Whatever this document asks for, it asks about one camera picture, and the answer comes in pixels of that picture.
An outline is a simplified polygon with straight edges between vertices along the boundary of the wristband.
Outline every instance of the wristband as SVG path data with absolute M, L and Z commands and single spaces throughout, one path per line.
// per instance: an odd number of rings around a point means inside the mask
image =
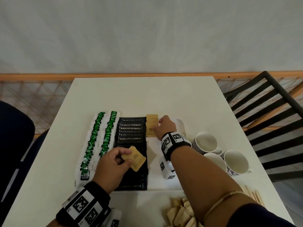
M 110 196 L 104 189 L 95 182 L 89 182 L 62 204 L 56 220 L 68 227 L 95 227 L 102 224 L 111 212 L 109 200 Z
M 161 140 L 161 150 L 164 154 L 165 160 L 170 161 L 172 152 L 180 146 L 191 147 L 191 143 L 183 134 L 179 132 L 165 133 Z

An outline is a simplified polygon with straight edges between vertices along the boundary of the gray floor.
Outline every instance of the gray floor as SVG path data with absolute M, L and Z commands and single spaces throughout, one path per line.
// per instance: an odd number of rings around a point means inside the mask
M 249 140 L 252 140 L 255 137 L 259 137 L 266 132 L 257 132 L 248 137 Z M 303 135 L 302 130 L 296 130 L 280 136 L 278 138 L 266 141 L 264 143 L 254 146 L 254 150 L 260 150 L 268 146 L 272 146 L 278 143 L 281 143 L 286 140 L 293 139 L 295 137 Z M 279 151 L 267 156 L 260 157 L 262 163 L 268 162 L 271 160 L 279 159 L 282 157 L 291 156 L 294 154 L 303 153 L 303 145 L 296 146 L 287 150 Z M 303 163 L 297 163 L 289 166 L 278 167 L 274 169 L 267 170 L 268 174 L 271 173 L 282 173 L 289 171 L 303 170 Z M 297 227 L 303 227 L 303 179 L 292 179 L 285 180 L 282 182 L 275 182 L 274 187 L 276 188 L 280 198 L 282 199 L 287 211 L 289 212 L 291 218 L 293 219 Z

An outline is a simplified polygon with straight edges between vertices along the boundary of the white wall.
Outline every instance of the white wall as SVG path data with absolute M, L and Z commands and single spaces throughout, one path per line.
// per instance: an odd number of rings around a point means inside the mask
M 0 72 L 303 70 L 303 0 L 0 0 Z

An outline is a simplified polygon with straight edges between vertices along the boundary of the chair backrest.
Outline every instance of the chair backrest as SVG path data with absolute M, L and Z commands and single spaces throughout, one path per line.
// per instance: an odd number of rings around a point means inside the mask
M 35 135 L 32 120 L 17 108 L 0 101 L 0 151 L 2 156 L 2 197 L 15 169 Z
M 280 107 L 286 103 L 288 103 L 290 105 L 290 108 L 247 129 L 244 132 L 246 134 L 246 136 L 256 133 L 257 131 L 260 131 L 268 126 L 271 126 L 279 121 L 282 121 L 294 114 L 299 115 L 301 119 L 299 119 L 295 122 L 291 122 L 290 124 L 288 124 L 286 126 L 280 127 L 278 129 L 273 130 L 269 133 L 266 133 L 260 137 L 250 140 L 250 143 L 252 146 L 265 142 L 265 141 L 268 141 L 270 139 L 276 138 L 278 136 L 281 136 L 283 134 L 289 133 L 291 131 L 294 131 L 298 128 L 303 127 L 303 108 L 291 97 L 291 95 L 289 93 L 287 93 L 287 91 L 267 71 L 260 73 L 258 76 L 256 76 L 252 80 L 250 80 L 248 83 L 238 87 L 237 89 L 225 93 L 224 96 L 225 96 L 227 102 L 230 103 L 239 93 L 254 86 L 255 84 L 259 83 L 263 79 L 266 79 L 266 82 L 261 84 L 259 87 L 257 87 L 254 91 L 249 93 L 247 96 L 245 96 L 239 102 L 234 104 L 231 107 L 232 111 L 235 111 L 236 109 L 238 109 L 239 107 L 241 107 L 242 105 L 247 103 L 249 100 L 251 100 L 253 97 L 257 96 L 259 93 L 261 93 L 266 88 L 272 86 L 273 89 L 271 91 L 269 91 L 268 93 L 266 93 L 265 95 L 263 95 L 262 97 L 260 97 L 259 99 L 257 99 L 256 101 L 254 101 L 253 103 L 249 104 L 247 107 L 244 107 L 243 109 L 238 111 L 235 114 L 236 118 L 237 119 L 240 118 L 241 116 L 247 114 L 254 108 L 258 107 L 259 105 L 263 104 L 264 102 L 266 102 L 267 100 L 271 99 L 272 97 L 274 97 L 278 94 L 281 95 L 282 98 L 276 100 L 275 102 L 271 103 L 270 105 L 260 109 L 256 113 L 254 113 L 254 114 L 250 115 L 249 117 L 240 121 L 239 123 L 240 123 L 241 127 L 251 124 L 252 122 L 256 121 L 257 119 L 263 117 L 264 115 L 268 114 L 269 112 L 277 109 L 278 107 Z M 303 144 L 303 135 L 300 137 L 296 137 L 291 140 L 284 141 L 279 144 L 258 150 L 258 151 L 256 151 L 256 154 L 258 157 L 261 157 L 261 156 L 265 156 L 265 155 L 268 155 L 271 153 L 285 150 L 285 149 L 288 149 L 288 148 L 291 148 L 294 146 L 298 146 L 301 144 Z M 262 165 L 263 165 L 264 169 L 271 169 L 271 168 L 286 166 L 286 165 L 295 164 L 295 163 L 299 163 L 299 162 L 303 162 L 303 153 L 285 157 L 285 158 L 278 159 L 278 160 L 269 161 L 269 162 L 263 163 Z

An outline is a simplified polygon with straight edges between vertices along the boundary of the mug handle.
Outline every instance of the mug handle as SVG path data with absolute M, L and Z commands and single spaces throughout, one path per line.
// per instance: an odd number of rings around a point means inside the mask
M 222 154 L 222 149 L 220 147 L 217 147 L 217 149 L 213 152 L 214 154 Z
M 248 168 L 248 171 L 246 172 L 247 174 L 251 173 L 253 170 L 251 167 Z

